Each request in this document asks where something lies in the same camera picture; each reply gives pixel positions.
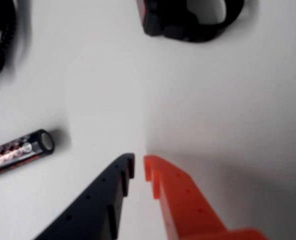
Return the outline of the navy gripper finger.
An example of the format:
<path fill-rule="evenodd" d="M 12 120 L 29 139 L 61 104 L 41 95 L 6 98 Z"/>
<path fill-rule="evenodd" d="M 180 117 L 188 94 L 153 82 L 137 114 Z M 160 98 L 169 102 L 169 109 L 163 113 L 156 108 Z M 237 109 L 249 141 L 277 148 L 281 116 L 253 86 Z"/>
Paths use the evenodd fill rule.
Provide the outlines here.
<path fill-rule="evenodd" d="M 135 156 L 116 158 L 36 238 L 38 240 L 115 240 L 123 198 L 134 177 Z"/>

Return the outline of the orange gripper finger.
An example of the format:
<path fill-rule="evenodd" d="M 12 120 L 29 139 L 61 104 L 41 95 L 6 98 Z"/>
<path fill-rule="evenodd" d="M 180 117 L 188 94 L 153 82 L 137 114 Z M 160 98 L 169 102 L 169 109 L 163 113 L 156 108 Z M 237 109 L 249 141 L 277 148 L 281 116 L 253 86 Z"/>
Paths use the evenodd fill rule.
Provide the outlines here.
<path fill-rule="evenodd" d="M 228 230 L 184 170 L 156 156 L 144 156 L 146 181 L 159 200 L 170 240 L 264 240 L 261 232 Z"/>

